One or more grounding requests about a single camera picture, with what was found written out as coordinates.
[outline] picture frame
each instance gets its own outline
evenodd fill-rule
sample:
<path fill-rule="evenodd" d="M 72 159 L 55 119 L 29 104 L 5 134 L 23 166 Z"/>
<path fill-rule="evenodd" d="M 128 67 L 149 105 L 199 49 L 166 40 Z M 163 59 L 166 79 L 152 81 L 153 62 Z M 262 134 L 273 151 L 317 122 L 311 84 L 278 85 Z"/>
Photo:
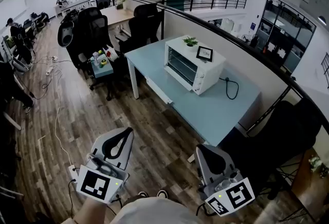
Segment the picture frame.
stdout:
<path fill-rule="evenodd" d="M 196 57 L 203 61 L 212 62 L 213 50 L 203 46 L 199 46 Z"/>

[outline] shoe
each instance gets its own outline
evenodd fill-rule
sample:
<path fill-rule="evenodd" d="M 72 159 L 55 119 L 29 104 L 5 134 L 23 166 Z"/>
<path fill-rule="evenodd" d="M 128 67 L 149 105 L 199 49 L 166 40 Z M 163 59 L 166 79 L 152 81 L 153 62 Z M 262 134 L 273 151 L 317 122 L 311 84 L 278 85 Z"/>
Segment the shoe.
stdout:
<path fill-rule="evenodd" d="M 168 198 L 168 193 L 166 192 L 166 190 L 161 189 L 156 196 L 162 198 Z"/>
<path fill-rule="evenodd" d="M 149 195 L 144 191 L 139 192 L 138 195 L 142 197 L 149 197 Z"/>
<path fill-rule="evenodd" d="M 28 114 L 28 113 L 31 111 L 31 109 L 33 108 L 33 106 L 34 106 L 34 101 L 33 101 L 33 104 L 32 104 L 31 107 L 27 107 L 27 108 L 25 109 L 25 113 Z"/>

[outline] cap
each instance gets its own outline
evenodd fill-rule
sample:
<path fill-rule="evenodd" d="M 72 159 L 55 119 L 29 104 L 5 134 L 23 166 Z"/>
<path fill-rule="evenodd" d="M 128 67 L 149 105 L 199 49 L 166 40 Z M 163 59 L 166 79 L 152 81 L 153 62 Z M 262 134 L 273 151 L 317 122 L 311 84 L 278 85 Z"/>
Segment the cap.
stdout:
<path fill-rule="evenodd" d="M 8 24 L 9 23 L 13 23 L 14 21 L 12 20 L 12 18 L 10 17 L 8 20 L 7 20 L 7 24 L 6 24 L 6 27 L 8 27 Z"/>

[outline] toaster oven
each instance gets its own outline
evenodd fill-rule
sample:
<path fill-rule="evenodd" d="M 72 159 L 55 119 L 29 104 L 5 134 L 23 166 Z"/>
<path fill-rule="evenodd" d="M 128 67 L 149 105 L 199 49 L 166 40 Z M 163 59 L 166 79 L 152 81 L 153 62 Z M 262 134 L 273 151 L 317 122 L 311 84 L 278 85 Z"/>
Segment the toaster oven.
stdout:
<path fill-rule="evenodd" d="M 187 90 L 200 95 L 218 82 L 226 59 L 215 50 L 211 62 L 197 58 L 199 46 L 209 47 L 201 42 L 188 47 L 183 41 L 187 37 L 185 35 L 166 42 L 164 68 Z"/>

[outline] oven glass door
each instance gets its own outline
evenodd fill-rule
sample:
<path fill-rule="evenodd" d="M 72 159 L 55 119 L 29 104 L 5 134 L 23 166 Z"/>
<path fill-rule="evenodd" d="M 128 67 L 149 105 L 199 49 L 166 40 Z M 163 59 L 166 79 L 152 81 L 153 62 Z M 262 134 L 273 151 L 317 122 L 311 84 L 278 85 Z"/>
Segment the oven glass door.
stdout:
<path fill-rule="evenodd" d="M 187 81 L 191 86 L 193 86 L 197 66 L 170 47 L 168 66 L 172 68 L 185 81 Z"/>

